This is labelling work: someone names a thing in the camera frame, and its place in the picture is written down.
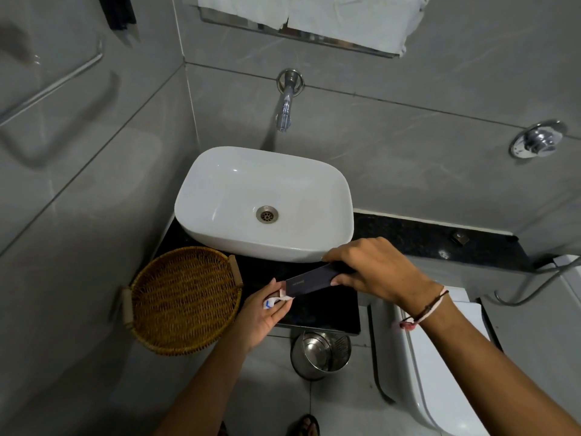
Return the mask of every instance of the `white sink basin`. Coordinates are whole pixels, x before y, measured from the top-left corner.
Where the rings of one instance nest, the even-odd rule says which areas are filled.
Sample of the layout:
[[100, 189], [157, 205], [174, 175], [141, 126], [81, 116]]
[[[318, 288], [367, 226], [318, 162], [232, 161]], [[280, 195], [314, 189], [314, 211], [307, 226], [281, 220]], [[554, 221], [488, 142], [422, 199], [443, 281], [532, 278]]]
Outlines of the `white sink basin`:
[[[263, 206], [278, 211], [278, 219], [260, 221], [257, 212], [270, 218], [259, 211]], [[202, 153], [175, 210], [185, 231], [211, 248], [281, 262], [317, 262], [353, 235], [351, 193], [338, 169], [248, 148]]]

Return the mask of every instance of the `hand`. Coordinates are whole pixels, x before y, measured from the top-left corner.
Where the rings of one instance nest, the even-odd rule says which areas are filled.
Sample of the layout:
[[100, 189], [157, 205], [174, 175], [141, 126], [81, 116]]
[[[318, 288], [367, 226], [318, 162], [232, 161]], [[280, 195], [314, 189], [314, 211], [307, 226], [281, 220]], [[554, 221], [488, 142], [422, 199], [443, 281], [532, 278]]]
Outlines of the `hand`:
[[253, 293], [244, 302], [232, 332], [243, 340], [246, 350], [250, 351], [268, 335], [272, 328], [291, 309], [292, 300], [279, 301], [270, 309], [263, 308], [264, 301], [283, 287], [285, 281], [277, 282], [274, 278], [264, 288]]
[[442, 288], [383, 237], [355, 240], [323, 256], [324, 262], [336, 260], [344, 261], [357, 272], [338, 275], [332, 280], [332, 286], [342, 284], [376, 295], [396, 303], [411, 315], [421, 312]]

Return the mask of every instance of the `faucet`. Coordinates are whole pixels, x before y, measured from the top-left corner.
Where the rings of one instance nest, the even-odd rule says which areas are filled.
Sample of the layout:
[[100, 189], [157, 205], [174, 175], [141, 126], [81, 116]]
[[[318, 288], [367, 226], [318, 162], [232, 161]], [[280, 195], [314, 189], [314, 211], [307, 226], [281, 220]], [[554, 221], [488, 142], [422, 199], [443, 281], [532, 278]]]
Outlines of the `faucet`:
[[277, 86], [282, 93], [282, 107], [277, 113], [275, 121], [277, 130], [284, 133], [291, 126], [292, 99], [301, 93], [304, 88], [303, 77], [293, 68], [283, 70], [277, 78]]

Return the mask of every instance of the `white toilet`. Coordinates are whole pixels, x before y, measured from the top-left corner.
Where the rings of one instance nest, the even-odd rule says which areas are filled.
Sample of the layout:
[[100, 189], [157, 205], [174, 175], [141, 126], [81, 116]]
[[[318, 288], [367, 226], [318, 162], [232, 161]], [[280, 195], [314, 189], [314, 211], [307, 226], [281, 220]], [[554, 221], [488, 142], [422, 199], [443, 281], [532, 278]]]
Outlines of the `white toilet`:
[[[490, 339], [484, 327], [481, 306], [469, 301], [465, 289], [447, 289], [466, 318]], [[399, 327], [398, 323], [406, 316], [402, 309], [390, 303], [372, 306], [381, 390], [426, 427], [453, 436], [487, 435], [424, 330], [417, 327], [405, 331]]]

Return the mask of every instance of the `forearm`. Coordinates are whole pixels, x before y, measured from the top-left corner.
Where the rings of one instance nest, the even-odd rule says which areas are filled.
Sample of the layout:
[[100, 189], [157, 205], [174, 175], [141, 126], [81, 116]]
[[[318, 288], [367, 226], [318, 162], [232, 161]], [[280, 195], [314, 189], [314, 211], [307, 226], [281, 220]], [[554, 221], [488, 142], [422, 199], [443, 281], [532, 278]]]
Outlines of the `forearm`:
[[491, 435], [581, 435], [574, 419], [483, 337], [449, 297], [421, 325]]
[[155, 436], [215, 436], [248, 353], [232, 327], [180, 393]]

